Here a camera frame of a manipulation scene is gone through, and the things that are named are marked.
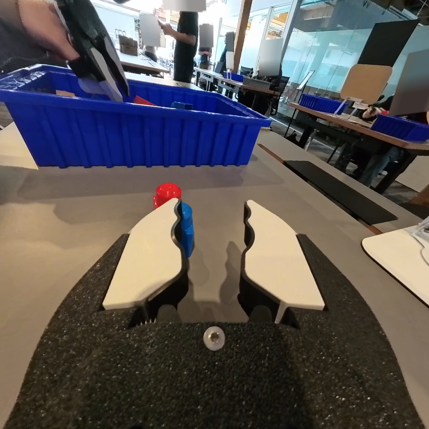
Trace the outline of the person's left hand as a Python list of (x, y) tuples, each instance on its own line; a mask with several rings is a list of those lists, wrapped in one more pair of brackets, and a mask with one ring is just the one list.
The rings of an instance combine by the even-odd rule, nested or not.
[(80, 58), (53, 1), (20, 0), (17, 5), (23, 28), (39, 46), (61, 60)]

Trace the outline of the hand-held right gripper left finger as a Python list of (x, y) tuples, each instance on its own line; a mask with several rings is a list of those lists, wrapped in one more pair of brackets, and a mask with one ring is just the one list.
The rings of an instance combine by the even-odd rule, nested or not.
[(140, 308), (155, 319), (164, 305), (178, 307), (189, 289), (188, 262), (180, 244), (182, 201), (172, 198), (129, 232), (104, 297), (104, 310)]

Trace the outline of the wooden table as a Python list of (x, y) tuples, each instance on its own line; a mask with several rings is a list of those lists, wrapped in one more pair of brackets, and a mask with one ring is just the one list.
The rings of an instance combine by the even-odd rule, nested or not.
[(324, 133), (333, 133), (336, 132), (336, 137), (348, 142), (353, 143), (357, 142), (357, 137), (351, 136), (348, 133), (332, 129), (329, 126), (325, 126), (317, 122), (317, 118), (325, 120), (329, 123), (339, 125), (345, 129), (353, 130), (359, 135), (368, 138), (375, 146), (371, 149), (377, 151), (378, 149), (387, 149), (387, 146), (395, 146), (403, 149), (405, 151), (402, 160), (399, 161), (381, 180), (381, 182), (374, 188), (374, 190), (382, 194), (388, 187), (396, 180), (396, 178), (405, 172), (407, 167), (415, 160), (417, 156), (427, 157), (429, 154), (428, 144), (407, 142), (377, 131), (374, 131), (367, 126), (364, 126), (358, 122), (350, 121), (346, 119), (346, 115), (334, 115), (327, 114), (325, 112), (312, 110), (310, 108), (304, 107), (297, 103), (290, 103), (289, 106), (294, 109), (294, 113), (297, 111), (301, 112), (305, 116), (305, 119), (302, 121), (305, 122), (306, 126), (312, 130), (321, 130)]

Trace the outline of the wooden post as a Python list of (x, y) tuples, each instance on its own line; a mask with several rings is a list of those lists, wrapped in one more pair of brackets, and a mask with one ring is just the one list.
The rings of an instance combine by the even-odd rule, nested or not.
[(252, 3), (252, 0), (241, 1), (239, 19), (234, 39), (233, 73), (238, 73)]

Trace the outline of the instruction board stand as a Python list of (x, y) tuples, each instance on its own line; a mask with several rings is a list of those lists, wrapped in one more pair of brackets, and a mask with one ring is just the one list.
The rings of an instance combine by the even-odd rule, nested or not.
[(362, 249), (424, 305), (429, 306), (429, 223), (362, 240)]

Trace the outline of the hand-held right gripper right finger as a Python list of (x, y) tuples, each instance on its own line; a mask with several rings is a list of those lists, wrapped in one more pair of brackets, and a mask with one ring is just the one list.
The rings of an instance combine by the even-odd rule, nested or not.
[(325, 310), (294, 229), (253, 200), (244, 203), (239, 304), (249, 321), (293, 324), (291, 309)]

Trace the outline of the wooden display board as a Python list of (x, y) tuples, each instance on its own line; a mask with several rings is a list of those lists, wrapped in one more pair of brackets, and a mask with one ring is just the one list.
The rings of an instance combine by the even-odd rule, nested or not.
[(341, 99), (374, 104), (393, 72), (392, 66), (356, 64), (352, 66), (340, 91)]

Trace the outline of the black panel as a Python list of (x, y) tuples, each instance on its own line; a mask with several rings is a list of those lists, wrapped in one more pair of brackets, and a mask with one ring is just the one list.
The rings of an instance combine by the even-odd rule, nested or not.
[(375, 24), (357, 63), (393, 67), (418, 23), (415, 19)]

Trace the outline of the person's left forearm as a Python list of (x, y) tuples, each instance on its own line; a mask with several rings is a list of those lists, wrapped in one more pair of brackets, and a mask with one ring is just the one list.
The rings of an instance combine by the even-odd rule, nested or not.
[(47, 42), (31, 36), (24, 28), (18, 1), (1, 1), (1, 75), (35, 64), (67, 67), (67, 61)]

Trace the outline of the cardboard box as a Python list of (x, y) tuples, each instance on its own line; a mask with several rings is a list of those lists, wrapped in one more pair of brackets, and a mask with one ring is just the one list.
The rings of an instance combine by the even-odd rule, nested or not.
[(131, 37), (118, 35), (119, 50), (121, 53), (138, 56), (138, 42)]

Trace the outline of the grey basket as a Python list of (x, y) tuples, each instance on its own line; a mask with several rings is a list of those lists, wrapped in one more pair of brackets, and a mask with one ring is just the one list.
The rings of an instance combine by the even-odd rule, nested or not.
[(271, 82), (264, 81), (263, 79), (249, 78), (245, 76), (242, 85), (250, 88), (268, 91), (270, 90)]

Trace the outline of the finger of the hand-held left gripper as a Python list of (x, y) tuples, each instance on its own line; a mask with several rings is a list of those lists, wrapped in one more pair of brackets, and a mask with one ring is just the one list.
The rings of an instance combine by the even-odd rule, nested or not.
[(80, 88), (89, 94), (106, 95), (110, 100), (123, 102), (123, 91), (95, 47), (78, 47), (77, 77)]
[(120, 58), (109, 35), (104, 36), (102, 40), (102, 49), (102, 56), (104, 57), (104, 60), (107, 64), (107, 67), (109, 68), (111, 75), (119, 84), (123, 93), (128, 97), (130, 94), (128, 81), (125, 76), (125, 72), (122, 67)]

